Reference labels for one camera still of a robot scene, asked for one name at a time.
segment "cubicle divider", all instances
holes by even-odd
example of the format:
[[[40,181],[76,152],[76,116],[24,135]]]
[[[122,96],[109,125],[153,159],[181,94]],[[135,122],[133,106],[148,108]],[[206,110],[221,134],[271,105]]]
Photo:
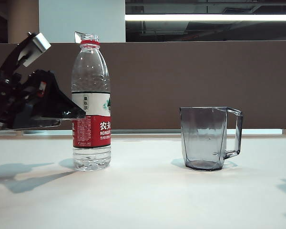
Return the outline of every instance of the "cubicle divider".
[[[0,66],[15,47],[0,44]],[[78,44],[52,43],[29,67],[55,73],[71,97]],[[179,129],[181,106],[229,106],[243,128],[286,129],[286,41],[103,43],[113,129]],[[228,128],[235,128],[233,119]],[[70,129],[63,121],[54,129]]]

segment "white table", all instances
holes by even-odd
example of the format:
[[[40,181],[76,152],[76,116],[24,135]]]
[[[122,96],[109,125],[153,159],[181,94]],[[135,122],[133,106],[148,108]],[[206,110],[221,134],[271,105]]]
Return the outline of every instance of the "white table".
[[[173,135],[113,135],[105,170],[71,158],[69,135],[0,136],[0,229],[286,229],[286,136],[244,136],[214,172]]]

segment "white wall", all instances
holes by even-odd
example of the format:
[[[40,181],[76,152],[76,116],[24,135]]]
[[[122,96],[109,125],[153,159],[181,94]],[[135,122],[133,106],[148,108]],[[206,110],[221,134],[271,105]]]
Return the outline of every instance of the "white wall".
[[[125,42],[125,0],[39,0],[39,30],[49,42],[74,42],[74,31]]]

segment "fluorescent light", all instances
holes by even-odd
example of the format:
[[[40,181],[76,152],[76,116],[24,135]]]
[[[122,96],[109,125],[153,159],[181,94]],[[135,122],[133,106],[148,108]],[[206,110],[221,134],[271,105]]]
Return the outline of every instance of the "fluorescent light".
[[[125,21],[286,21],[286,14],[128,14]]]

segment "water bottle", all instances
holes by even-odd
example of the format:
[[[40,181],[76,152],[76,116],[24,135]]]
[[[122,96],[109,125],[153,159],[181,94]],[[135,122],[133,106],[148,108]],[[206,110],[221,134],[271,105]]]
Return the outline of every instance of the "water bottle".
[[[72,100],[86,112],[72,121],[76,170],[106,168],[111,160],[110,79],[98,36],[81,34],[71,75]]]

